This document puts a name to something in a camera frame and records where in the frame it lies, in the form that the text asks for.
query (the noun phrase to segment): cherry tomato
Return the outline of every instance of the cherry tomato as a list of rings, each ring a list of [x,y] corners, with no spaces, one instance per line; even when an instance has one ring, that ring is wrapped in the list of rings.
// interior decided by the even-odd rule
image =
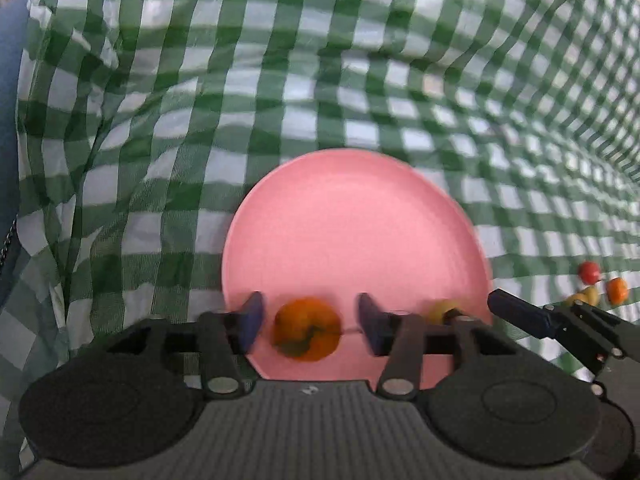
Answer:
[[[583,262],[578,267],[578,276],[585,285],[595,285],[600,281],[600,267],[596,262]]]
[[[629,289],[626,286],[626,281],[622,278],[614,278],[607,282],[607,297],[609,303],[618,306],[625,303],[629,297]]]

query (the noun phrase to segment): yellow fruit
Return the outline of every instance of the yellow fruit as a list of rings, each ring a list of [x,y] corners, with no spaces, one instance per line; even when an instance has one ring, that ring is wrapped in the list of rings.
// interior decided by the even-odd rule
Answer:
[[[600,303],[600,293],[593,285],[585,288],[580,294],[584,294],[587,297],[587,303],[590,305],[598,306],[598,303]]]
[[[460,302],[457,300],[434,301],[422,311],[422,317],[427,323],[440,325],[442,324],[442,317],[452,308],[460,310]]]
[[[572,304],[574,304],[574,301],[581,301],[583,303],[591,304],[589,303],[589,299],[587,298],[586,294],[583,294],[581,292],[569,296],[566,300],[564,300],[564,304],[571,306]]]

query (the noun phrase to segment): round black disc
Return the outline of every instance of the round black disc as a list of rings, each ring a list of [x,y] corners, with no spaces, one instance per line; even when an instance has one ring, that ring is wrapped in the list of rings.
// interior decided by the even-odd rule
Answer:
[[[431,392],[428,415],[463,452],[509,466],[575,456],[600,423],[590,386],[538,359],[479,358]]]
[[[633,453],[634,430],[629,419],[617,406],[601,402],[600,411],[600,429],[582,462],[600,476],[610,478]]]
[[[179,377],[130,354],[71,361],[33,383],[19,407],[36,453],[78,467],[153,456],[183,436],[195,412]]]

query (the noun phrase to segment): green and white checkered fabric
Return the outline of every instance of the green and white checkered fabric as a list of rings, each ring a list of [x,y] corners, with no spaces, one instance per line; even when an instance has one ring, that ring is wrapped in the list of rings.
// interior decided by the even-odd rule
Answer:
[[[4,468],[20,393],[69,351],[222,307],[234,212],[313,150],[410,163],[471,218],[495,286],[559,301],[590,258],[638,320],[639,30],[638,0],[31,0]]]

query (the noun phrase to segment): red tomato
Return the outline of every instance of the red tomato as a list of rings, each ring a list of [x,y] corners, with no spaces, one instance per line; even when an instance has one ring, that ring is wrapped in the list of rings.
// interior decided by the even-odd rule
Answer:
[[[584,262],[578,267],[578,276],[587,285],[595,285],[600,281],[600,267],[596,262]]]

